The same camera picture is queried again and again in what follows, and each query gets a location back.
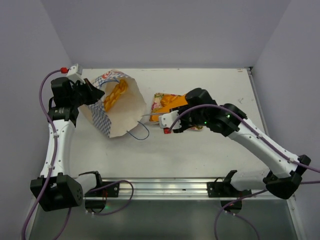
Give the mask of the long twisted fake bread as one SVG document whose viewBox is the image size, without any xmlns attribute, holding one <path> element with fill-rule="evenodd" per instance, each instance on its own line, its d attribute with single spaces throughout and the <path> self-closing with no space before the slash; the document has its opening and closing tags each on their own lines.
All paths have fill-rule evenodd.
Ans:
<svg viewBox="0 0 320 240">
<path fill-rule="evenodd" d="M 111 93 L 107 95 L 103 101 L 105 112 L 108 112 L 117 102 L 117 100 L 127 92 L 128 83 L 125 79 L 120 79 L 119 83 L 112 89 Z"/>
</svg>

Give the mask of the paper bag with blue pattern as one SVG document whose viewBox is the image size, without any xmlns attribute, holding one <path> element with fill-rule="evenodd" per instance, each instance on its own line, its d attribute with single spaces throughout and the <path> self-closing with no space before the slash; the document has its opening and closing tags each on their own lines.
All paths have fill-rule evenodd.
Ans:
<svg viewBox="0 0 320 240">
<path fill-rule="evenodd" d="M 105 112 L 104 100 L 120 82 L 120 79 L 126 80 L 128 89 L 115 105 Z M 133 77 L 112 69 L 90 82 L 96 88 L 104 91 L 104 95 L 95 104 L 83 105 L 79 108 L 89 123 L 108 138 L 129 134 L 136 140 L 143 141 L 149 137 L 150 131 L 142 123 L 143 117 L 141 116 L 145 113 L 147 104 Z"/>
</svg>

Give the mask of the metal tongs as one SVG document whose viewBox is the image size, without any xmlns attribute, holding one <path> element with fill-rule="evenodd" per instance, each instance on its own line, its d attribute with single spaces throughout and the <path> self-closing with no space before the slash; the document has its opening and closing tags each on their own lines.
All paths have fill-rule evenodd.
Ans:
<svg viewBox="0 0 320 240">
<path fill-rule="evenodd" d="M 148 116 L 161 116 L 166 114 L 165 112 L 154 112 L 154 113 L 148 113 L 148 114 L 143 114 L 141 117 L 148 117 Z"/>
</svg>

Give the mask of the braided fake bread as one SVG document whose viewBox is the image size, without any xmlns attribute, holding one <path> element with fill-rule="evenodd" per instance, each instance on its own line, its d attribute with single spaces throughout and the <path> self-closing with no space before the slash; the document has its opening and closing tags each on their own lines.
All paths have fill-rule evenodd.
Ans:
<svg viewBox="0 0 320 240">
<path fill-rule="evenodd" d="M 173 101 L 175 101 L 176 99 L 179 99 L 179 98 L 180 98 L 179 95 L 166 94 L 161 98 L 160 104 L 162 107 L 165 107 L 168 104 L 172 103 Z"/>
</svg>

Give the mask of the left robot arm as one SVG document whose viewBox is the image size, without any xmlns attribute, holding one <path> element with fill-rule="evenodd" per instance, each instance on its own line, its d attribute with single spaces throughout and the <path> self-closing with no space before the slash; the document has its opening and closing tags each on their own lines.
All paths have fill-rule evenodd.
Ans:
<svg viewBox="0 0 320 240">
<path fill-rule="evenodd" d="M 72 81 L 59 77 L 51 81 L 53 96 L 48 102 L 49 142 L 44 166 L 30 190 L 46 212 L 82 205 L 86 193 L 99 196 L 104 184 L 98 171 L 87 171 L 77 178 L 70 175 L 70 152 L 73 134 L 82 105 L 95 104 L 102 90 L 88 79 Z"/>
</svg>

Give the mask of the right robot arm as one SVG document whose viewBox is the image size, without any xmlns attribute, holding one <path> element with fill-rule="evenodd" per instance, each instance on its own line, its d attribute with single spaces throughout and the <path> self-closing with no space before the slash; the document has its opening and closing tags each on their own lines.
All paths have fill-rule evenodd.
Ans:
<svg viewBox="0 0 320 240">
<path fill-rule="evenodd" d="M 267 190 L 274 196 L 287 200 L 302 183 L 302 176 L 311 159 L 285 150 L 265 135 L 247 115 L 231 103 L 218 105 L 207 90 L 195 88 L 185 95 L 186 104 L 172 108 L 182 133 L 193 127 L 207 127 L 242 145 L 266 166 L 266 170 L 241 172 L 231 170 L 213 189 L 235 196 L 238 192 Z"/>
</svg>

